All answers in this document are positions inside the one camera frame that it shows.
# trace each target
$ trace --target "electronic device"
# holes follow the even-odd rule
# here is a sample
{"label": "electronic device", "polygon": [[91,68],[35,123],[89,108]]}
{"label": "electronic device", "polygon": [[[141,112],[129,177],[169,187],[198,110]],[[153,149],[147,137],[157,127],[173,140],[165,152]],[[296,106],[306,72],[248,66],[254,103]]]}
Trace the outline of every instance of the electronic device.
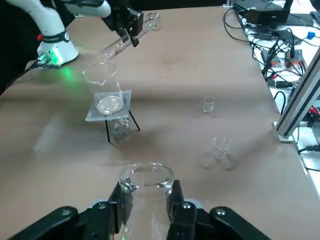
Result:
{"label": "electronic device", "polygon": [[292,42],[294,46],[300,45],[302,43],[302,39],[298,38],[288,30],[276,31],[276,33],[278,34],[279,38],[288,46],[292,45]]}
{"label": "electronic device", "polygon": [[[266,64],[268,58],[270,57],[270,54],[267,50],[262,50],[261,57],[262,57],[263,62]],[[273,59],[271,60],[271,67],[272,68],[280,68],[281,66],[282,65],[281,65],[281,61],[280,61],[279,57],[277,55],[275,55],[273,57]]]}
{"label": "electronic device", "polygon": [[[41,0],[6,0],[9,4],[28,13],[41,35],[37,53],[39,64],[61,66],[74,60],[79,52],[71,42],[61,18],[53,8],[46,7]],[[60,0],[72,14],[99,17],[111,31],[121,37],[128,35],[132,45],[139,44],[138,34],[143,28],[143,12],[131,8],[128,0]]]}
{"label": "electronic device", "polygon": [[320,12],[311,11],[310,14],[313,17],[313,19],[315,20],[315,22],[320,25]]}
{"label": "electronic device", "polygon": [[288,50],[285,52],[284,56],[285,56],[284,65],[286,68],[290,68],[292,65],[296,65],[303,61],[303,55],[302,55],[301,49],[294,50],[294,56],[292,56],[291,51]]}
{"label": "electronic device", "polygon": [[[105,240],[114,239],[130,216],[134,201],[119,183],[108,201],[96,203],[82,213],[60,207],[10,240]],[[166,240],[270,240],[232,209],[219,206],[206,212],[184,201],[179,180],[174,180],[166,200],[170,226]]]}
{"label": "electronic device", "polygon": [[235,0],[233,5],[242,10],[240,14],[250,24],[313,26],[310,14],[290,13],[292,3],[293,0],[286,0],[282,8],[268,0]]}

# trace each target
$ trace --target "brown table surface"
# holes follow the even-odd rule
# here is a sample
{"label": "brown table surface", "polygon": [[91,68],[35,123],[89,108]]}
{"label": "brown table surface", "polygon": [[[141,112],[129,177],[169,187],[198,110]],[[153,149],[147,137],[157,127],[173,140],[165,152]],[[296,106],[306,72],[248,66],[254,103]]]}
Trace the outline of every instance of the brown table surface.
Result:
{"label": "brown table surface", "polygon": [[[81,73],[117,39],[98,18],[67,28],[77,60],[30,72],[1,96],[0,239],[54,208],[85,210],[109,196],[123,166],[150,161],[171,167],[185,197],[206,210],[233,208],[275,240],[319,239],[316,191],[294,146],[272,131],[275,103],[249,46],[224,30],[225,9],[158,12],[161,30],[113,61],[141,127],[120,147],[108,144],[103,122],[84,121],[91,100]],[[214,117],[202,112],[206,95],[215,97]],[[213,138],[222,136],[232,141],[237,167],[203,169]]]}

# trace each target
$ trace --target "black cable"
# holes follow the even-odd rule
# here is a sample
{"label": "black cable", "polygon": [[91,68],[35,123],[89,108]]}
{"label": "black cable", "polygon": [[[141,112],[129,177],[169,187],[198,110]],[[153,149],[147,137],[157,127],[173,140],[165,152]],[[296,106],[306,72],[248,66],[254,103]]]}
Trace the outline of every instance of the black cable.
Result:
{"label": "black cable", "polygon": [[[228,14],[230,11],[232,11],[232,10],[233,10],[233,8],[230,8],[230,9],[228,9],[228,10],[223,14],[223,26],[224,26],[225,31],[227,32],[227,34],[228,34],[232,39],[237,40],[237,41],[240,41],[240,42],[243,42],[243,43],[248,43],[248,44],[250,44],[250,45],[251,45],[251,48],[252,48],[252,52],[251,52],[252,58],[253,58],[254,60],[256,60],[259,64],[261,64],[261,65],[263,66],[263,68],[265,68],[265,67],[266,67],[266,64],[263,63],[263,62],[261,62],[261,61],[259,61],[259,60],[255,57],[255,48],[257,48],[257,49],[259,49],[259,50],[261,50],[261,51],[262,51],[263,49],[271,49],[271,48],[270,48],[270,47],[267,47],[267,46],[263,46],[263,45],[257,44],[257,42],[261,41],[261,39],[258,40],[257,42],[253,42],[253,41],[250,41],[250,40],[243,40],[243,39],[239,39],[239,38],[237,38],[237,37],[232,36],[231,33],[228,31],[227,27],[229,27],[229,28],[231,28],[231,29],[241,29],[241,30],[243,30],[243,31],[245,32],[244,26],[243,26],[243,24],[242,24],[241,21],[239,21],[241,27],[231,26],[230,24],[227,23],[227,21],[226,21],[227,14]],[[260,26],[250,27],[250,26],[246,26],[246,28],[249,28],[249,29],[269,30],[269,31],[272,32],[272,34],[276,35],[276,34],[275,34],[276,31],[275,31],[274,29],[271,29],[271,28],[268,28],[268,27],[260,27]],[[275,44],[275,46],[274,46],[274,52],[275,52],[276,54],[278,54],[278,52],[284,52],[284,50],[281,49],[281,46],[284,45],[284,44],[285,44],[285,43],[282,43],[282,44],[280,44],[280,45],[278,45],[278,43]],[[266,68],[266,69],[264,69],[264,70],[262,70],[262,71],[263,71],[263,72],[262,72],[262,75],[263,75],[263,77],[266,79],[266,81],[268,80],[268,78],[267,78],[267,73],[268,73],[268,71],[271,71],[272,75],[276,75],[277,77],[279,77],[279,78],[282,79],[283,81],[288,82],[286,79],[284,79],[282,76],[280,76],[280,75],[278,74],[279,72],[274,71],[271,67],[268,67],[268,68]]]}
{"label": "black cable", "polygon": [[309,168],[309,167],[304,167],[305,169],[307,169],[307,170],[311,170],[311,171],[316,171],[316,172],[320,172],[320,170],[319,169],[312,169],[312,168]]}
{"label": "black cable", "polygon": [[300,64],[303,67],[304,73],[306,73],[307,69],[306,69],[306,65],[305,65],[304,61],[301,61]]}
{"label": "black cable", "polygon": [[299,124],[299,126],[298,126],[298,133],[297,133],[297,137],[296,137],[296,144],[298,144],[298,142],[299,142],[299,138],[300,138],[300,124]]}
{"label": "black cable", "polygon": [[292,43],[291,43],[291,49],[290,49],[290,57],[294,58],[295,57],[295,35],[292,32],[291,28],[287,28],[286,30],[289,30],[289,32],[291,32]]}
{"label": "black cable", "polygon": [[50,61],[51,61],[51,57],[43,64],[38,65],[38,62],[40,61],[41,56],[38,56],[38,58],[26,69],[24,70],[22,73],[20,73],[18,76],[16,76],[14,79],[12,79],[5,87],[5,90],[7,90],[17,79],[21,78],[23,75],[25,75],[26,73],[28,73],[30,70],[34,69],[35,67],[43,67],[45,65],[47,65]]}
{"label": "black cable", "polygon": [[274,100],[276,100],[278,94],[282,94],[283,95],[283,105],[282,105],[282,108],[281,108],[281,112],[280,114],[282,115],[282,113],[284,112],[284,109],[285,109],[285,105],[286,105],[286,102],[287,102],[287,99],[286,99],[286,95],[283,91],[277,91],[276,94],[274,95]]}
{"label": "black cable", "polygon": [[5,90],[7,90],[17,79],[21,78],[23,75],[25,75],[27,72],[29,72],[31,69],[36,67],[36,64],[39,62],[39,59],[37,58],[26,70],[24,70],[22,73],[20,73],[18,76],[16,76],[14,79],[12,79],[5,87]]}
{"label": "black cable", "polygon": [[308,41],[306,41],[306,39],[308,39],[307,37],[305,37],[305,38],[302,38],[302,39],[300,39],[301,41],[303,41],[303,42],[305,42],[305,43],[307,43],[307,44],[309,44],[309,45],[311,45],[311,46],[313,46],[313,47],[320,47],[320,45],[314,45],[314,44],[312,44],[312,43],[310,43],[310,42],[308,42]]}
{"label": "black cable", "polygon": [[304,152],[304,151],[310,151],[310,152],[320,152],[320,144],[313,145],[313,146],[306,146],[300,150],[298,150],[298,154]]}

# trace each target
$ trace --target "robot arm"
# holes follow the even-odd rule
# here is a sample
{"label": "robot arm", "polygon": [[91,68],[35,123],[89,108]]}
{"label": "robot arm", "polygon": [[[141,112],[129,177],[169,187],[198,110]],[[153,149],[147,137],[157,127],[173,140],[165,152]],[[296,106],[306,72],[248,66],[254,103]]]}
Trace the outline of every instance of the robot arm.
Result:
{"label": "robot arm", "polygon": [[[79,52],[70,40],[61,18],[55,9],[46,7],[41,0],[6,0],[28,13],[38,26],[42,39],[37,49],[40,65],[60,67],[75,59]],[[136,47],[135,38],[143,27],[143,13],[133,10],[127,0],[59,0],[73,14],[100,17],[111,31],[130,37]]]}

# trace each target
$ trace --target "small glass beaker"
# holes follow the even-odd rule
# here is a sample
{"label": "small glass beaker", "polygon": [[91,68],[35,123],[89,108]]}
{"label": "small glass beaker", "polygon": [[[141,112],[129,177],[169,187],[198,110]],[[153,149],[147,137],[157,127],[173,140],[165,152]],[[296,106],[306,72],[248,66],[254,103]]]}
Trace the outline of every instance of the small glass beaker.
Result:
{"label": "small glass beaker", "polygon": [[204,101],[203,111],[206,114],[212,114],[214,111],[214,104],[215,104],[214,97],[213,96],[205,96],[203,101]]}
{"label": "small glass beaker", "polygon": [[124,107],[120,83],[114,79],[115,74],[116,66],[105,61],[90,65],[83,72],[93,97],[93,104],[103,115],[115,114]]}
{"label": "small glass beaker", "polygon": [[126,139],[130,136],[130,120],[129,118],[119,118],[111,121],[112,135],[116,139]]}
{"label": "small glass beaker", "polygon": [[230,170],[234,167],[228,154],[230,144],[231,141],[225,136],[215,137],[213,139],[213,157],[226,170]]}
{"label": "small glass beaker", "polygon": [[121,171],[122,199],[130,196],[132,203],[132,209],[123,208],[127,221],[122,226],[122,239],[166,239],[170,225],[166,200],[173,181],[173,171],[155,162],[129,165]]}

